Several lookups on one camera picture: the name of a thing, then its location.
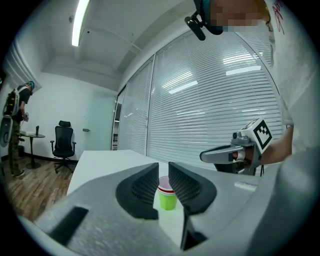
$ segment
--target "black t-shirt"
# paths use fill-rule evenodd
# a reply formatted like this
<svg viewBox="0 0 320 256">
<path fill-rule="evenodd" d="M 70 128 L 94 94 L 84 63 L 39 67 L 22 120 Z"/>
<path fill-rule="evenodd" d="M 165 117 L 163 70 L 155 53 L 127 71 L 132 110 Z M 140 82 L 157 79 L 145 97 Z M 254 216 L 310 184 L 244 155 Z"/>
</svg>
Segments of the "black t-shirt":
<svg viewBox="0 0 320 256">
<path fill-rule="evenodd" d="M 22 87 L 25 87 L 25 85 L 19 85 L 17 90 L 19 91 Z M 30 91 L 29 91 L 28 88 L 23 89 L 22 91 L 20 91 L 19 92 L 19 107 L 21 105 L 21 102 L 24 102 L 25 104 L 28 104 L 29 98 L 30 98 Z M 23 120 L 23 116 L 22 116 L 20 108 L 18 110 L 18 113 L 16 115 L 12 116 L 12 119 L 17 121 L 17 122 L 20 122 L 20 121 Z"/>
</svg>

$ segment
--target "person in white shirt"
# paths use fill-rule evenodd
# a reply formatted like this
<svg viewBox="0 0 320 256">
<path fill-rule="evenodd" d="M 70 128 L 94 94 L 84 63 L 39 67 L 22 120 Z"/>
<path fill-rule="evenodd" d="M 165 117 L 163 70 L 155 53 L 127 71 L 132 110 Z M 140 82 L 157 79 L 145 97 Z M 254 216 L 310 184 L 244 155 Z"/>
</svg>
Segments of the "person in white shirt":
<svg viewBox="0 0 320 256">
<path fill-rule="evenodd" d="M 280 93 L 282 119 L 287 129 L 263 153 L 261 164 L 278 163 L 295 152 L 319 147 L 319 55 L 296 16 L 280 0 L 194 2 L 197 9 L 201 2 L 202 14 L 210 13 L 211 32 L 217 36 L 223 30 L 235 31 L 237 26 L 256 26 L 261 22 L 268 26 L 272 48 L 271 76 Z M 252 149 L 247 149 L 245 158 L 250 160 L 252 154 Z"/>
</svg>

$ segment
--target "baseboard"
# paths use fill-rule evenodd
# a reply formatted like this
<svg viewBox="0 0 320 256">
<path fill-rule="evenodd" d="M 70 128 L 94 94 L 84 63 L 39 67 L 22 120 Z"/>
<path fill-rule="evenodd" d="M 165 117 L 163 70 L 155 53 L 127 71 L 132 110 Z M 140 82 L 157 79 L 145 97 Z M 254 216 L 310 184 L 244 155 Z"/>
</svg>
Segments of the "baseboard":
<svg viewBox="0 0 320 256">
<path fill-rule="evenodd" d="M 25 157 L 31 157 L 31 154 L 30 153 L 24 153 L 23 156 Z M 35 159 L 40 159 L 40 160 L 45 160 L 45 161 L 51 161 L 51 162 L 58 162 L 58 163 L 62 163 L 62 159 L 61 158 L 51 158 L 51 157 L 45 157 L 45 156 L 41 156 L 41 155 L 36 155 L 34 154 L 33 157 Z M 5 161 L 8 159 L 8 155 L 4 155 L 1 157 L 1 161 Z M 68 160 L 68 163 L 71 163 L 71 164 L 77 164 L 79 162 L 79 160 Z"/>
</svg>

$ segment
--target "black office chair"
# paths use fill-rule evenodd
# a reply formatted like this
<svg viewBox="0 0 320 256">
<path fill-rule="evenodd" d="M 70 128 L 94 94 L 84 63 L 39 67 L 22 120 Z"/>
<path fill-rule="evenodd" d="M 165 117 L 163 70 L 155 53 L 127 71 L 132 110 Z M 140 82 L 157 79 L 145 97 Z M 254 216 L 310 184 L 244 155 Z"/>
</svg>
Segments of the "black office chair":
<svg viewBox="0 0 320 256">
<path fill-rule="evenodd" d="M 69 159 L 69 157 L 72 157 L 75 154 L 75 142 L 73 143 L 73 150 L 71 146 L 71 138 L 72 134 L 74 132 L 74 129 L 72 129 L 70 122 L 66 121 L 60 121 L 59 126 L 55 127 L 55 140 L 51 140 L 51 148 L 52 148 L 52 154 L 57 158 L 62 158 L 62 163 L 60 164 L 54 164 L 55 173 L 58 173 L 58 169 L 62 166 L 67 167 L 72 173 L 73 170 L 70 169 L 68 164 L 71 164 L 70 162 L 67 162 L 66 159 Z"/>
</svg>

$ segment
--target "shoe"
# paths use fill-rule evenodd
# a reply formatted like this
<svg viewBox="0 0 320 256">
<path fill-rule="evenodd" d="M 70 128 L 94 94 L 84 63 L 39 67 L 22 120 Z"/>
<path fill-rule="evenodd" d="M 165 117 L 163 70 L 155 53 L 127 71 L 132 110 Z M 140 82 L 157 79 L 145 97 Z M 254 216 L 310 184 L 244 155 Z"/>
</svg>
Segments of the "shoe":
<svg viewBox="0 0 320 256">
<path fill-rule="evenodd" d="M 22 171 L 20 172 L 20 174 L 14 175 L 13 177 L 15 177 L 15 178 L 20 178 L 20 177 L 22 177 L 22 176 L 25 175 L 25 174 L 26 174 L 26 171 L 25 171 L 25 170 L 22 170 Z"/>
</svg>

